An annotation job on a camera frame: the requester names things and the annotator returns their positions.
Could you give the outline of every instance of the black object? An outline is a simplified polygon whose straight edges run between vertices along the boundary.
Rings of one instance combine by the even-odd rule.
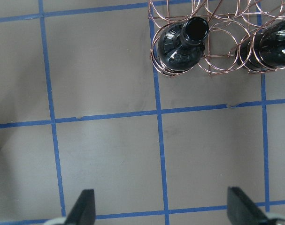
[[[95,222],[94,190],[83,190],[64,225],[93,225]]]
[[[167,26],[158,41],[161,65],[171,72],[191,69],[204,54],[208,32],[207,21],[200,17]]]
[[[265,66],[258,62],[252,52],[245,67],[255,71],[285,67],[285,20],[267,28],[263,33],[256,34],[254,50],[259,61]],[[243,61],[246,60],[249,51],[250,40],[248,39],[245,40],[240,47],[240,56]]]
[[[285,225],[283,218],[268,218],[239,187],[228,188],[227,215],[233,225]]]

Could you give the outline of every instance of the gray floor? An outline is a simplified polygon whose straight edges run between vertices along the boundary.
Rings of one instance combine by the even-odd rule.
[[[85,188],[99,225],[230,224],[228,186],[285,215],[285,70],[157,79],[140,3],[0,0],[0,225]]]

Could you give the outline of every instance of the wire rack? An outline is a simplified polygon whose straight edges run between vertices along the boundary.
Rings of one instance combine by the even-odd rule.
[[[254,38],[256,34],[261,32],[261,30],[266,29],[274,22],[279,22],[280,20],[285,19],[285,1],[274,0],[273,5],[275,7],[271,9],[263,9],[262,5],[266,0],[231,1],[234,1],[234,3],[236,2],[236,7],[234,7],[233,12],[223,12],[224,6],[229,3],[227,0],[219,0],[218,2],[212,0],[191,0],[191,13],[189,15],[173,16],[170,6],[171,4],[174,4],[175,1],[166,0],[166,5],[164,5],[165,12],[162,13],[158,9],[162,4],[158,4],[158,2],[154,0],[148,0],[149,19],[151,19],[158,27],[158,31],[154,35],[151,46],[151,60],[156,70],[167,76],[178,76],[188,71],[174,72],[163,67],[156,56],[156,44],[163,30],[167,26],[171,23],[184,23],[193,16],[202,17],[209,23],[209,35],[206,43],[207,47],[204,52],[204,56],[198,63],[198,66],[209,73],[210,76],[227,74],[244,67],[252,53],[257,58],[258,62],[261,63],[259,56],[254,50]],[[240,30],[239,33],[243,33],[243,35],[237,35],[234,30]],[[212,52],[211,48],[215,43],[217,43],[216,40],[218,39],[218,35],[214,35],[215,38],[211,37],[213,33],[226,35],[233,41],[233,44],[230,44],[229,49],[226,49],[227,52],[222,54],[215,54]],[[240,46],[241,43],[247,39],[250,40],[251,47],[247,58],[242,60],[239,53]],[[267,73],[284,68],[285,67],[274,69],[266,67],[266,70],[264,71],[248,69],[248,72]]]

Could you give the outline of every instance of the bottle mouth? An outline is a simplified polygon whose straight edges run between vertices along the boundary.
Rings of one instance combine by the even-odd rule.
[[[196,16],[186,22],[185,32],[191,41],[203,41],[209,33],[209,25],[206,20]]]

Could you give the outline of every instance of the upright bottle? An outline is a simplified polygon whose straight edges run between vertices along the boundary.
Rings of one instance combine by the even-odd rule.
[[[191,69],[204,54],[208,32],[207,21],[200,17],[167,26],[158,41],[161,65],[171,72]]]
[[[245,40],[240,47],[240,56],[246,60],[250,51],[250,40]],[[257,33],[254,39],[254,51],[252,52],[245,67],[255,71],[265,71],[268,68],[285,67],[285,20]]]

